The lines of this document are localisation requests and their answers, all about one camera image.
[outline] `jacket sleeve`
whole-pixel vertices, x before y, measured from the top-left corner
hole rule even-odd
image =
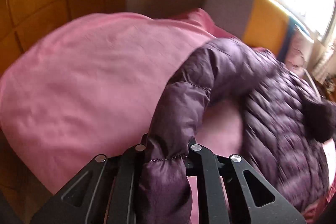
[[[275,73],[269,51],[234,39],[196,49],[165,87],[150,126],[137,196],[137,223],[187,224],[192,199],[184,157],[209,102],[239,96]]]

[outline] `bed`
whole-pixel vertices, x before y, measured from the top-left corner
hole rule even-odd
[[[4,73],[0,127],[56,193],[95,155],[116,156],[140,142],[167,80],[195,48],[215,37],[238,37],[283,61],[295,25],[302,26],[271,0],[205,0],[203,10],[172,19],[133,13],[78,18],[41,39]],[[304,77],[318,96],[306,71]],[[197,141],[229,156],[239,153],[241,131],[239,106],[227,100],[207,109]],[[325,152],[332,183],[332,140]],[[190,184],[195,191],[193,179]],[[193,223],[197,215],[194,206]]]

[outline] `pink fabric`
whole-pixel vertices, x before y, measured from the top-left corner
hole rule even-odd
[[[212,34],[232,37],[201,9],[179,20],[132,13],[74,20],[4,73],[0,126],[23,162],[56,193],[95,155],[116,156],[140,142],[168,79]],[[221,106],[209,109],[213,117],[205,115],[198,140],[228,156],[239,150],[241,121],[233,103]]]
[[[319,218],[336,193],[336,151],[333,139],[330,139],[323,144],[323,150],[325,152],[325,156],[327,157],[330,188],[325,196],[320,197],[316,202],[309,205],[302,213],[307,224],[314,223]]]

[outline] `window frame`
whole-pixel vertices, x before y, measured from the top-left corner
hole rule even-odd
[[[288,10],[305,28],[307,28],[307,30],[310,33],[310,36],[314,39],[314,40],[318,40],[320,41],[324,46],[326,46],[331,37],[333,36],[333,33],[336,31],[335,27],[336,27],[336,0],[334,0],[334,6],[333,6],[333,11],[330,17],[330,21],[329,24],[327,26],[327,29],[325,31],[325,34],[322,36],[317,30],[316,31],[312,31],[304,22],[304,20],[302,20],[302,17],[300,15],[297,15],[295,13],[293,13],[291,11],[291,9],[286,5],[286,3],[282,0],[274,0],[277,3],[279,3],[280,5],[282,5],[286,10]]]

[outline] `yellow cushion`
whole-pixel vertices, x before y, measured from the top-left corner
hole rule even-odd
[[[289,16],[271,0],[254,0],[243,41],[278,55],[287,33]]]

